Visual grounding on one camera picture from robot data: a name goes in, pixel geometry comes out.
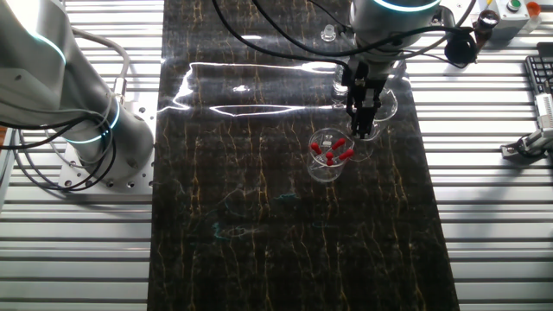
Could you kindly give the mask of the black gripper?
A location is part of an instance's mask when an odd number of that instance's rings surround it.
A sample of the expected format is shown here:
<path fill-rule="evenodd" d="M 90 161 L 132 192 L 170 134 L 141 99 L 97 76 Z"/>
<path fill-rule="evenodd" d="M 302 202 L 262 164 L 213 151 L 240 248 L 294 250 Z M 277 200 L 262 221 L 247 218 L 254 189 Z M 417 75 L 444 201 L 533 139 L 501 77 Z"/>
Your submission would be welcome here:
<path fill-rule="evenodd" d="M 350 58 L 343 72 L 343 86 L 347 87 L 346 96 L 347 114 L 351 118 L 353 136 L 368 139 L 372 134 L 373 122 L 378 109 L 381 107 L 379 99 L 383 91 L 386 78 L 383 75 L 370 76 L 371 63 L 357 58 Z M 362 107 L 364 108 L 364 131 L 360 126 Z"/>

